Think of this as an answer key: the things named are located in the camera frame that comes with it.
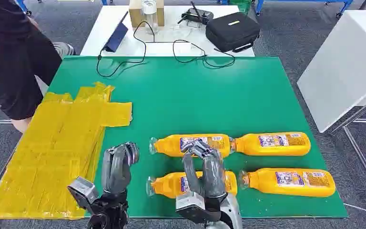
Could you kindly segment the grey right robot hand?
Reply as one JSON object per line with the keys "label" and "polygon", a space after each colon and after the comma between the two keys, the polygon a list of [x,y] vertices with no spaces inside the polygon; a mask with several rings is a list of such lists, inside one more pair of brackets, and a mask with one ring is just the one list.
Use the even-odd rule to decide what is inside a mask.
{"label": "grey right robot hand", "polygon": [[[220,152],[210,147],[201,139],[183,145],[182,162],[191,191],[204,198],[219,198],[226,194],[225,170]],[[198,156],[203,162],[203,175],[196,175],[192,155]]]}

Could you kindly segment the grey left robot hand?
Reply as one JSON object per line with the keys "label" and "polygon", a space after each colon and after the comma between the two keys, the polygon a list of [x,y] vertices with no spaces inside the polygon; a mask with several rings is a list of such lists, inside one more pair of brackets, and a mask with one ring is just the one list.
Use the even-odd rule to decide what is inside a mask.
{"label": "grey left robot hand", "polygon": [[139,148],[134,142],[112,146],[102,160],[102,188],[106,193],[120,194],[131,181],[130,167],[139,161]]}

